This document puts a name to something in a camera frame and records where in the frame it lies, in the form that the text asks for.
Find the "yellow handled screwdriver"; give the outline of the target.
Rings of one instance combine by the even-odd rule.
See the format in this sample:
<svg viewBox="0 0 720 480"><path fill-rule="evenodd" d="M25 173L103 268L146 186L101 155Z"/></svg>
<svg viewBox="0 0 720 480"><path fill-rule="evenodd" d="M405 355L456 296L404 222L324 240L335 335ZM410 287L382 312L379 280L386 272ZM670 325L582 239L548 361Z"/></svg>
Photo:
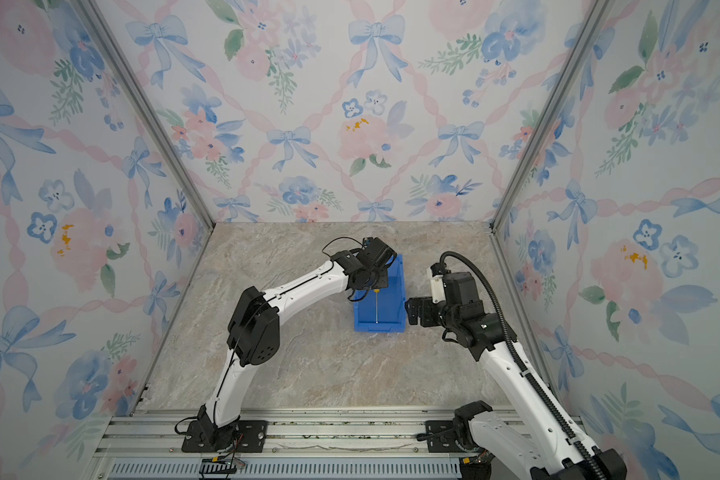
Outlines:
<svg viewBox="0 0 720 480"><path fill-rule="evenodd" d="M379 290L378 288L376 288L376 289L373 290L373 292L374 292L374 302L373 302L373 305L374 305L374 323L375 323L375 324L378 324L378 323L379 323L379 314L378 314L378 309L379 309L379 307L378 307L378 294L379 294L379 291L380 291L380 290Z"/></svg>

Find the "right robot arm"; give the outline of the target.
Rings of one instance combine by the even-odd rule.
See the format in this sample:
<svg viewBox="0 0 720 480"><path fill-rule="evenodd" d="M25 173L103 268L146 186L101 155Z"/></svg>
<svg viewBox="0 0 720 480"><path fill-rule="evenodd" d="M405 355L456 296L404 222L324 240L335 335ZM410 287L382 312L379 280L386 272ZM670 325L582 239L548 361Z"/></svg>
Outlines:
<svg viewBox="0 0 720 480"><path fill-rule="evenodd" d="M482 280L469 272L432 268L428 297L407 300L410 324L440 327L501 387L528 433L522 435L493 407L474 401L457 408L448 434L466 452L492 455L519 479L624 479L625 461L605 449L563 409L531 365L498 311L487 313Z"/></svg>

